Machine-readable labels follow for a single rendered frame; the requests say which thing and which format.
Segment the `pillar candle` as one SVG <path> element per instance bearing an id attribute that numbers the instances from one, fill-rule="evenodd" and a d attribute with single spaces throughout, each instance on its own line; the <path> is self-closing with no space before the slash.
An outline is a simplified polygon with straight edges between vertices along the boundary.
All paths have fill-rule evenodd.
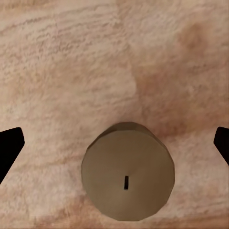
<path id="1" fill-rule="evenodd" d="M 155 215 L 175 185 L 175 162 L 147 127 L 121 122 L 86 149 L 82 185 L 89 201 L 110 218 L 141 221 Z"/>

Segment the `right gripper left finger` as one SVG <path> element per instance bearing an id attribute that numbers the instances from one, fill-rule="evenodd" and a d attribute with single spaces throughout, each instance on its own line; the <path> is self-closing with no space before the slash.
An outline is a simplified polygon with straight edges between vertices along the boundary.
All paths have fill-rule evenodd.
<path id="1" fill-rule="evenodd" d="M 24 145 L 21 127 L 0 132 L 0 184 Z"/>

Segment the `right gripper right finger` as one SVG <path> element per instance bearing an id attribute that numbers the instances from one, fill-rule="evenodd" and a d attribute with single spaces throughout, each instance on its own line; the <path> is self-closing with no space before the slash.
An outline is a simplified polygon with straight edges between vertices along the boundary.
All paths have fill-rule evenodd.
<path id="1" fill-rule="evenodd" d="M 222 154 L 223 158 L 229 165 L 229 129 L 224 127 L 218 127 L 215 138 L 214 145 L 218 151 Z"/>

